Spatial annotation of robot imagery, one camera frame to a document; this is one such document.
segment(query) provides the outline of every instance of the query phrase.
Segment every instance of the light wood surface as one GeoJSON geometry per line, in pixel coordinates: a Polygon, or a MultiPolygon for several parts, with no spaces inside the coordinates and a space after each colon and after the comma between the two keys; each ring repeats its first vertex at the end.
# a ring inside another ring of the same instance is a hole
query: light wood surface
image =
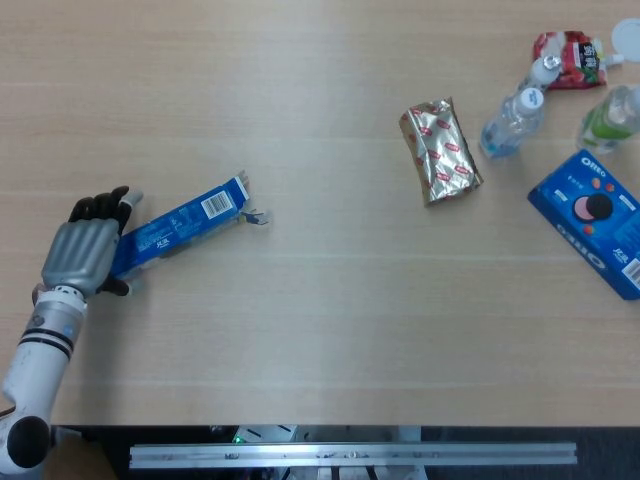
{"type": "MultiPolygon", "coordinates": [[[[246,169],[271,227],[175,257],[136,297],[93,299],[55,422],[640,425],[639,304],[526,201],[607,90],[551,94],[520,157],[476,146],[539,32],[610,47],[636,7],[3,2],[0,373],[77,199],[134,185],[141,223],[246,169]],[[397,121],[449,95],[485,184],[424,209],[397,121]]],[[[606,161],[636,193],[638,146],[606,161]]]]}

